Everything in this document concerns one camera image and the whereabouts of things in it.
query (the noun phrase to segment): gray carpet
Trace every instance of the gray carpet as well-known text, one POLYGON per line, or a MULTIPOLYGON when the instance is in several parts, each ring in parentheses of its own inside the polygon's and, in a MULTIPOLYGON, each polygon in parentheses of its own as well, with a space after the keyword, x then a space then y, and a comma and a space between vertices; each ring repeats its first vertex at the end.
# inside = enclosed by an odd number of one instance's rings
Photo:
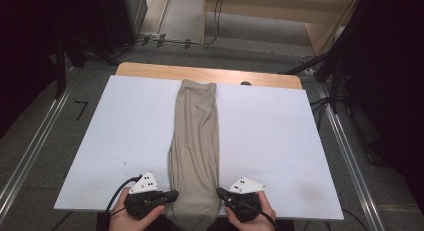
MULTIPOLYGON (((191 46, 185 49, 184 46, 164 44, 157 48, 156 43, 149 43, 129 50, 121 57, 121 61, 276 73, 294 67, 298 58, 215 47, 191 46)), ((15 202, 1 224, 1 230, 50 230, 66 215, 66 211, 53 210, 54 203, 107 80, 114 74, 116 68, 100 60, 88 62, 84 70, 74 69, 71 72, 70 75, 75 77, 75 81, 70 96, 15 202), (75 101, 88 102, 87 109, 79 120, 76 119, 80 115, 82 105, 75 101)), ((313 78, 303 74, 299 76, 302 78, 302 85, 309 99, 318 100, 320 97, 313 78)), ((52 102, 53 95, 54 83, 38 96, 0 141, 0 184, 2 187, 35 134, 52 102)), ((380 213, 386 229, 424 230, 424 218, 413 206, 414 200, 403 178, 389 167, 379 168, 368 163, 366 147, 355 124, 345 114, 342 104, 339 110, 345 132, 356 152, 357 161, 377 205, 381 206, 380 213), (408 206, 412 208, 402 208, 406 204, 412 204, 408 206)), ((322 118, 320 137, 335 187, 340 194, 342 207, 366 224, 364 212, 326 115, 322 118)), ((95 213, 77 212, 73 213, 58 230, 95 230, 95 224, 95 213)), ((296 230, 303 230, 306 224, 306 220, 296 221, 296 230)), ((344 221, 333 221, 330 225, 331 230, 336 231, 363 230, 358 221, 348 214, 345 214, 344 221)), ((312 221, 308 224, 307 230, 328 229, 324 222, 312 221)))

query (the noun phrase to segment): beige trousers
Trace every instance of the beige trousers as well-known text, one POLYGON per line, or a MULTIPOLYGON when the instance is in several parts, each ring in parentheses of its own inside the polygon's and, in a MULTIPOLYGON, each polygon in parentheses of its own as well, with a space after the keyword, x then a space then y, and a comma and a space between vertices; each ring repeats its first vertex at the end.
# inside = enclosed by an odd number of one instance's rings
POLYGON ((182 82, 169 151, 171 188, 180 194, 165 215, 181 230, 205 231, 218 216, 219 177, 216 84, 182 82))

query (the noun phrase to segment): person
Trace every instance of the person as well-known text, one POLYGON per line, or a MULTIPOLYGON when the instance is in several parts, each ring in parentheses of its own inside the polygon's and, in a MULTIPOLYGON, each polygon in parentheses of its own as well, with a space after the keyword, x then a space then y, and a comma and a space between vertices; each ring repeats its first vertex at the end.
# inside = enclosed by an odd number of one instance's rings
MULTIPOLYGON (((124 208, 124 201, 128 195, 129 190, 130 188, 128 187, 122 190, 118 202, 112 209, 112 213, 115 213, 124 208)), ((261 202, 263 212, 268 214, 273 220, 275 220, 276 213, 268 202, 265 193, 261 191, 257 194, 259 196, 259 201, 261 202)), ((136 220, 130 215, 128 215, 127 211, 123 209, 122 211, 116 213, 110 218, 109 231, 143 231, 161 214, 163 214, 164 211, 165 206, 158 206, 154 208, 142 220, 136 220)), ((274 227, 272 226, 272 224, 263 215, 258 215, 258 217, 256 217, 250 222, 241 223, 230 208, 226 207, 225 212, 227 213, 228 221, 240 231, 274 231, 274 227)))

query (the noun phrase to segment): white board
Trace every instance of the white board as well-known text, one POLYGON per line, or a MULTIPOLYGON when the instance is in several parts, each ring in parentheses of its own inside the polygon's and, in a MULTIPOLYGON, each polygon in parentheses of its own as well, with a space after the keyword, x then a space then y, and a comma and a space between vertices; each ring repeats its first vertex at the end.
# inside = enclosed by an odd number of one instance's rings
MULTIPOLYGON (((181 81, 111 76, 55 209, 104 210, 127 179, 169 190, 167 154, 181 81)), ((267 186, 278 217, 343 219, 304 90, 218 84, 220 186, 267 186)))

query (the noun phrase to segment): right hand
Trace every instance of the right hand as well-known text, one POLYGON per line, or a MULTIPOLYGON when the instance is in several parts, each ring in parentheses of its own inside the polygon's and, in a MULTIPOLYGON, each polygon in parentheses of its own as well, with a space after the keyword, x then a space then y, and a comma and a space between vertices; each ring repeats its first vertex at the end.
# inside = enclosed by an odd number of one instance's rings
MULTIPOLYGON (((257 193, 259 196, 259 201, 261 202, 262 211, 266 214, 268 214, 274 221, 276 218, 276 213, 272 209, 271 205, 268 202, 268 199, 266 198, 266 195, 263 191, 260 191, 257 193)), ((233 224, 236 228, 238 228, 240 231, 274 231, 274 226, 261 214, 258 215, 254 220, 241 223, 234 212, 226 207, 225 212, 228 216, 228 221, 233 224)))

